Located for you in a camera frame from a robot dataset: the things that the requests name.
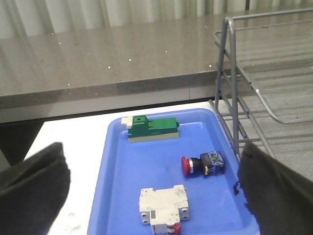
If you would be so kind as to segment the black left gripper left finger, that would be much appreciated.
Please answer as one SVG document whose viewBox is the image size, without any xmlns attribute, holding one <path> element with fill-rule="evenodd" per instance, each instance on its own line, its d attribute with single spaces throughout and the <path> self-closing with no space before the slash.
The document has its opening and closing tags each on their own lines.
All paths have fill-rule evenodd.
<svg viewBox="0 0 313 235">
<path fill-rule="evenodd" d="M 0 174 L 0 233 L 46 235 L 69 192 L 63 145 L 52 143 Z"/>
</svg>

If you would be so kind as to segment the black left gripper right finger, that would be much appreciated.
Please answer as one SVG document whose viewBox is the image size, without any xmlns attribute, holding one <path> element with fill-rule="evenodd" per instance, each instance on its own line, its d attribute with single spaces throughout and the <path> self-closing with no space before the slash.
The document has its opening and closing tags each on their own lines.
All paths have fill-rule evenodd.
<svg viewBox="0 0 313 235">
<path fill-rule="evenodd" d="M 313 233 L 313 183 L 246 141 L 238 169 L 262 235 Z"/>
</svg>

